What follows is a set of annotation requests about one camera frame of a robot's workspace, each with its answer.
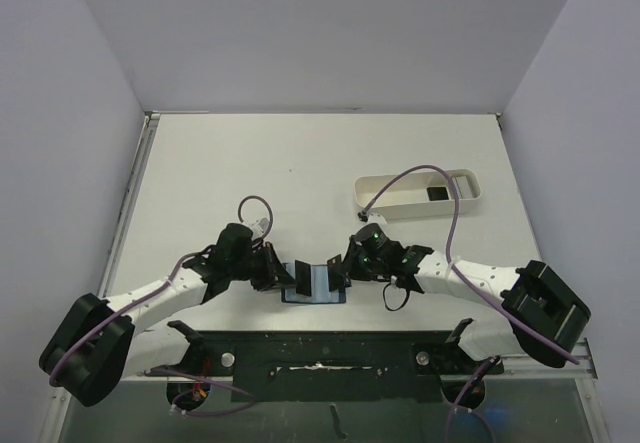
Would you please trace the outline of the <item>blue card holder wallet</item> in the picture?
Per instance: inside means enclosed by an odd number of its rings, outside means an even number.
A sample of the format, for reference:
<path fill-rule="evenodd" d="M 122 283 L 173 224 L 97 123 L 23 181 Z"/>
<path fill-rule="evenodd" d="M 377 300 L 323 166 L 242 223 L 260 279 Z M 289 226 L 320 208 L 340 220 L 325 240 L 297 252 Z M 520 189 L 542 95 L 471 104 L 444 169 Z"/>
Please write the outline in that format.
<path fill-rule="evenodd" d="M 288 273 L 295 278 L 294 262 L 284 264 Z M 296 293 L 295 288 L 281 290 L 281 302 L 284 304 L 322 305 L 344 304 L 346 302 L 346 289 L 331 292 L 328 285 L 327 262 L 322 265 L 311 266 L 312 296 L 306 297 Z"/>

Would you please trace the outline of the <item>black credit card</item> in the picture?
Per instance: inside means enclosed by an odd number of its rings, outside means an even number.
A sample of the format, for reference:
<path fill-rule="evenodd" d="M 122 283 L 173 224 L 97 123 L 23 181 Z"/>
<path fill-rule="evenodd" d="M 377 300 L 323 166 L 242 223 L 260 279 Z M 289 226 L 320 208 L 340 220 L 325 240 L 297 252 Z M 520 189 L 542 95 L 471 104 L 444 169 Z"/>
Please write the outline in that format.
<path fill-rule="evenodd" d="M 294 262 L 296 293 L 306 297 L 312 296 L 311 266 L 303 261 Z"/>

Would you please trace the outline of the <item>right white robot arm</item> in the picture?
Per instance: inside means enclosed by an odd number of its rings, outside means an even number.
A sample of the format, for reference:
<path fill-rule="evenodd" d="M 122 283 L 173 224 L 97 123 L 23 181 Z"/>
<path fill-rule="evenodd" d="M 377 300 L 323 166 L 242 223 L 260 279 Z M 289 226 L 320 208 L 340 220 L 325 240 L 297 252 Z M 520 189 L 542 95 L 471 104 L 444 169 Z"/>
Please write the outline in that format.
<path fill-rule="evenodd" d="M 499 313 L 503 322 L 472 320 L 447 344 L 446 362 L 459 372 L 489 357 L 519 354 L 551 368 L 575 363 L 574 347 L 591 318 L 586 303 L 544 262 L 505 267 L 455 259 L 431 247 L 404 246 L 376 223 L 350 236 L 338 271 L 350 280 L 453 297 Z"/>

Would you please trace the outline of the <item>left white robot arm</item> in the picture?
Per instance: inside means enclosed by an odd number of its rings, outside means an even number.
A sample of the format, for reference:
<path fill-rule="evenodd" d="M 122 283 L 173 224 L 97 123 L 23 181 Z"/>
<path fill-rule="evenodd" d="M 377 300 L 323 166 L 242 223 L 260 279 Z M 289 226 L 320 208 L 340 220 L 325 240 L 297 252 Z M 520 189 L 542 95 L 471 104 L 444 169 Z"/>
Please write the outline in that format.
<path fill-rule="evenodd" d="M 169 274 L 104 299 L 79 297 L 45 346 L 40 368 L 90 407 L 128 376 L 163 367 L 183 374 L 200 368 L 204 338 L 174 314 L 204 305 L 247 281 L 256 291 L 296 284 L 273 245 L 240 223 L 228 224 L 216 243 L 180 257 Z"/>

